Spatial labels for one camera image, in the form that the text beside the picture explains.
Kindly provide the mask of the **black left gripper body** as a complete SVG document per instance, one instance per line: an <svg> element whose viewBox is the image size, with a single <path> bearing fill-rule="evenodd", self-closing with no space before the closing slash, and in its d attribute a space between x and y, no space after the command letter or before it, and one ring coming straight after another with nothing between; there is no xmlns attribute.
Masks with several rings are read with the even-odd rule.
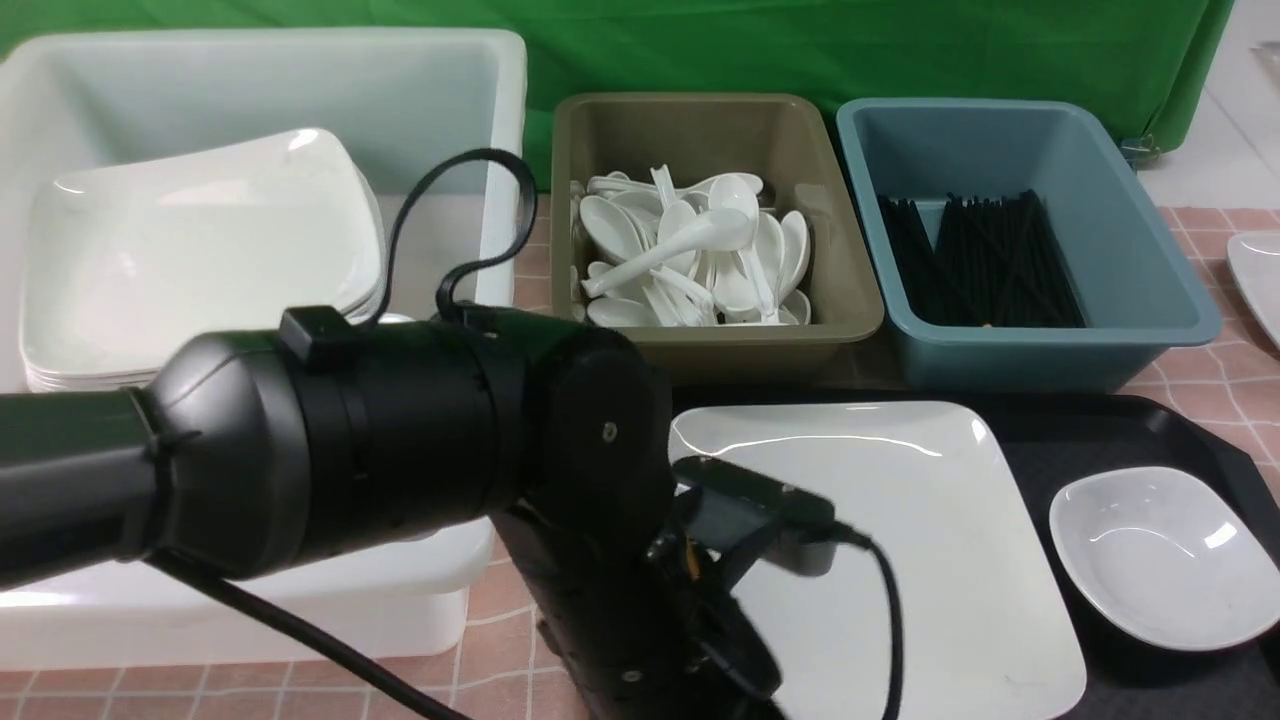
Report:
<svg viewBox="0 0 1280 720"><path fill-rule="evenodd" d="M541 612L541 637L593 719L781 719L749 697L687 633L677 600L641 555L607 560L588 541L530 511L495 515L495 529Z"/></svg>

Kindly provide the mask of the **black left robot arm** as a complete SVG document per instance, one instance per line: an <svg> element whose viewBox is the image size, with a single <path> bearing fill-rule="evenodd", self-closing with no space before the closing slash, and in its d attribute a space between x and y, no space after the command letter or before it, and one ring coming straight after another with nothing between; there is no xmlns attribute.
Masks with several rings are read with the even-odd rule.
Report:
<svg viewBox="0 0 1280 720"><path fill-rule="evenodd" d="M140 389L4 396L3 588L141 561L456 719L241 582L488 518L594 719L778 719L780 670L678 519L672 415L614 331L289 310Z"/></svg>

